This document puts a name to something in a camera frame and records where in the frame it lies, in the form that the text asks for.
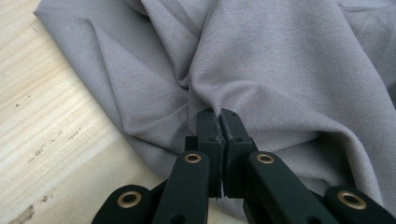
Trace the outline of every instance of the fabric fold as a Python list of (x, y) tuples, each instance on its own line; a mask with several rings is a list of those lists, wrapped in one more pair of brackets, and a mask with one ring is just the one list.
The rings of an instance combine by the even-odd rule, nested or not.
[(201, 109), (226, 108), (313, 191), (353, 186), (396, 215), (390, 1), (43, 0), (35, 14), (157, 174)]

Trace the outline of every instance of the gray fabric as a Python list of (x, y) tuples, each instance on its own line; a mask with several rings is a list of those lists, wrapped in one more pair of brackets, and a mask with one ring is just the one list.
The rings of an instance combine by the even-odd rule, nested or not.
[(169, 175), (198, 111), (223, 107), (310, 189), (356, 186), (396, 215), (394, 1), (43, 0), (35, 14), (154, 172)]

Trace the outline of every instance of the wooden surface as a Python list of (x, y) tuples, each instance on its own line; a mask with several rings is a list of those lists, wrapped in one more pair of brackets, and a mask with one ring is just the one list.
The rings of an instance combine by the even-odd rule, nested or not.
[[(150, 172), (33, 15), (0, 1), (0, 223), (91, 223), (115, 189)], [(208, 223), (243, 223), (211, 206)]]

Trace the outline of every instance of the metal grommet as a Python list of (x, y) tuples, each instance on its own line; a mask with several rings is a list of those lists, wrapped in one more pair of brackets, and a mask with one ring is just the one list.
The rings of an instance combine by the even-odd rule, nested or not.
[(195, 153), (190, 153), (184, 157), (184, 160), (189, 163), (197, 163), (202, 159), (202, 157)]
[[(130, 195), (133, 196), (132, 200), (125, 200), (125, 198)], [(130, 208), (130, 207), (134, 207), (135, 205), (139, 204), (140, 200), (142, 200), (142, 195), (139, 192), (128, 191), (128, 192), (121, 194), (121, 196), (117, 200), (117, 203), (119, 204), (119, 207), (121, 207), (121, 208)]]
[(344, 203), (354, 209), (363, 210), (367, 207), (367, 203), (361, 197), (348, 191), (341, 190), (338, 192), (337, 198), (341, 203)]
[(257, 160), (259, 162), (265, 163), (265, 164), (270, 164), (274, 162), (274, 158), (272, 156), (266, 155), (266, 154), (259, 154), (257, 155)]

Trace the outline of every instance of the wooden table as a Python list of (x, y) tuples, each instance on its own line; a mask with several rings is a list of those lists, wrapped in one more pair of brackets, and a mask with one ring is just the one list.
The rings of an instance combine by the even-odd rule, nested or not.
[[(0, 1), (0, 223), (91, 223), (148, 170), (33, 15), (38, 0)], [(208, 223), (244, 223), (211, 206)]]

